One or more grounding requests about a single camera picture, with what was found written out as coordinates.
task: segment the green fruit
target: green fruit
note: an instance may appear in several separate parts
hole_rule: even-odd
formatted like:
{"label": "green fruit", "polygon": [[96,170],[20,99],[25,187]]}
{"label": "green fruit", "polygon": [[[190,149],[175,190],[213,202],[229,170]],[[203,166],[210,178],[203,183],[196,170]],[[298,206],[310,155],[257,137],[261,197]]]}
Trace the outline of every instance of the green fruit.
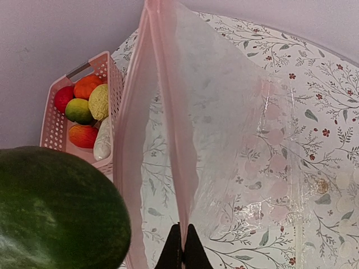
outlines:
{"label": "green fruit", "polygon": [[74,98],[68,102],[65,109],[65,116],[70,121],[82,125],[88,125],[94,120],[89,109],[89,102],[80,98]]}
{"label": "green fruit", "polygon": [[91,164],[41,147],[0,150],[1,269],[117,269],[130,238],[122,197]]}

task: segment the black handle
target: black handle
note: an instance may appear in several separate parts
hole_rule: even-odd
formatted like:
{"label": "black handle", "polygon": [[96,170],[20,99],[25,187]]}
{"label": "black handle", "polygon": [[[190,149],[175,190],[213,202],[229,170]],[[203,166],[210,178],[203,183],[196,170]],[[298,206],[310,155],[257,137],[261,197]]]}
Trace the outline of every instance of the black handle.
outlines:
{"label": "black handle", "polygon": [[182,264],[186,269],[213,269],[192,224],[188,226],[184,252],[180,226],[172,226],[155,269],[181,269]]}
{"label": "black handle", "polygon": [[91,65],[89,62],[83,63],[80,66],[76,67],[75,69],[73,69],[72,71],[70,71],[69,74],[66,75],[66,77],[68,79],[70,79],[71,77],[77,75],[78,73],[82,72],[83,70],[89,68]]}

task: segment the pink plastic basket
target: pink plastic basket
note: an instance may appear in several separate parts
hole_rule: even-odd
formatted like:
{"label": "pink plastic basket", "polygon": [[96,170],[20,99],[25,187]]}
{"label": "pink plastic basket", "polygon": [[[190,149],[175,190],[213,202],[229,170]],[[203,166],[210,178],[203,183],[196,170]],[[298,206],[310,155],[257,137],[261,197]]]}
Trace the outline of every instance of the pink plastic basket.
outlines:
{"label": "pink plastic basket", "polygon": [[[54,97],[57,91],[65,86],[74,85],[74,82],[70,79],[90,67],[94,70],[92,74],[97,75],[104,83],[108,84],[109,91],[108,109],[109,119],[112,124],[112,132],[110,133],[111,154],[108,158],[101,161],[96,161],[94,159],[92,150],[78,148],[68,140],[68,130],[75,125],[75,123],[66,119],[66,117],[54,106]],[[49,90],[41,131],[40,146],[74,154],[91,163],[105,175],[112,174],[114,123],[118,117],[122,88],[121,73],[114,64],[109,52],[100,53],[96,57],[89,59],[88,62],[71,71],[69,74],[59,78],[51,85]]]}

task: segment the orange fruit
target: orange fruit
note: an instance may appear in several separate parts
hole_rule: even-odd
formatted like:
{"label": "orange fruit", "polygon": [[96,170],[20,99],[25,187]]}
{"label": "orange fruit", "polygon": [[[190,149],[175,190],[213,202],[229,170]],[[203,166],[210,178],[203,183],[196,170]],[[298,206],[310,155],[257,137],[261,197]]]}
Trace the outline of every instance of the orange fruit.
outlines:
{"label": "orange fruit", "polygon": [[101,84],[103,84],[101,78],[96,75],[88,75],[77,81],[73,94],[76,98],[88,100],[93,90]]}

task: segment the red apple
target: red apple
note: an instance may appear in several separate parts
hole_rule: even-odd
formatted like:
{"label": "red apple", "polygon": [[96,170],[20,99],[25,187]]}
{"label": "red apple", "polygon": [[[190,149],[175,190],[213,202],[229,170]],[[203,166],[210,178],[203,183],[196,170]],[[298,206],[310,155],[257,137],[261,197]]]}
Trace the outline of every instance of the red apple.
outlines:
{"label": "red apple", "polygon": [[54,98],[54,104],[58,111],[65,113],[68,102],[73,99],[73,86],[66,86],[60,89]]}

